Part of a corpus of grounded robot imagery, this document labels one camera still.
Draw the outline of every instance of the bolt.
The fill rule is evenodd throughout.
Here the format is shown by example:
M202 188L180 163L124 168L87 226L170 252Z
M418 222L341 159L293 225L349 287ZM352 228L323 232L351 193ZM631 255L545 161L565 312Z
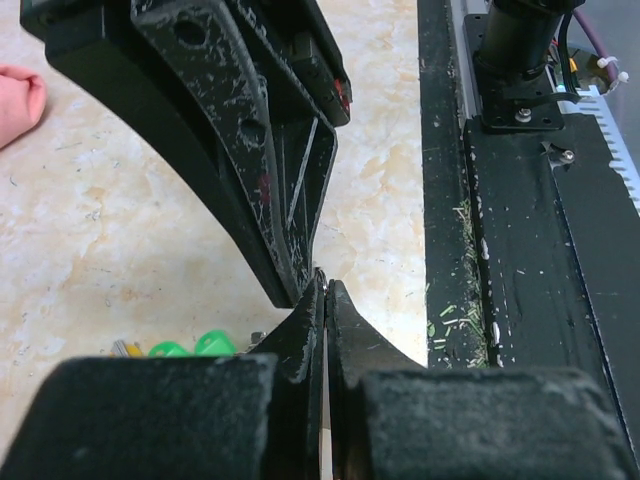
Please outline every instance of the bolt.
M565 150L562 152L562 163L573 163L576 159L576 154L571 150Z
M520 123L527 123L531 121L531 109L530 108L521 108L516 113L516 120Z

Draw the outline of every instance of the green object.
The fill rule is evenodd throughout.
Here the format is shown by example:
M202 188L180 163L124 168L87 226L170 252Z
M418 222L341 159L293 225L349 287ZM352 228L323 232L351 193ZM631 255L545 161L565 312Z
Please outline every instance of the green object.
M222 330L212 330L205 333L196 343L196 355L225 356L234 355L236 347Z
M176 342L162 342L156 345L149 352L150 357L190 357L191 353Z
M212 330L205 333L196 343L194 353L185 350L176 342L162 342L149 351L150 357L192 357L213 356L223 357L235 355L236 347L222 330Z

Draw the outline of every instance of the round hole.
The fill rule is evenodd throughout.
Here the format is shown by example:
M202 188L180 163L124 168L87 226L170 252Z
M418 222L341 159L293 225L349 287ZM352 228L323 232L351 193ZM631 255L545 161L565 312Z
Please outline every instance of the round hole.
M244 138L252 145L258 146L264 138L264 127L259 122L249 118L240 124L240 131Z
M207 39L204 28L191 20L178 20L173 26L173 33L181 42L196 47Z

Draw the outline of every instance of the pink towel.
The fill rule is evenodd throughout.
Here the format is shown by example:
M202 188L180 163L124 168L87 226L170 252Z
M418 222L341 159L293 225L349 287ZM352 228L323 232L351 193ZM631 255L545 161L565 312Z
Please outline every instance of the pink towel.
M46 101L47 88L40 75L0 64L0 148L36 126Z

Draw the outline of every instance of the marble tabletop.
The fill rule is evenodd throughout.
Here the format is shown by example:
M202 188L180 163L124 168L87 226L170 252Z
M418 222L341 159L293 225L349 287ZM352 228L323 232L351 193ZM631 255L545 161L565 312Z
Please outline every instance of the marble tabletop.
M314 254L365 318L426 364L416 2L321 0L352 80ZM230 237L119 118L46 63L0 2L0 62L49 88L40 126L0 150L0 455L59 362L193 347L212 329L239 348L287 314Z

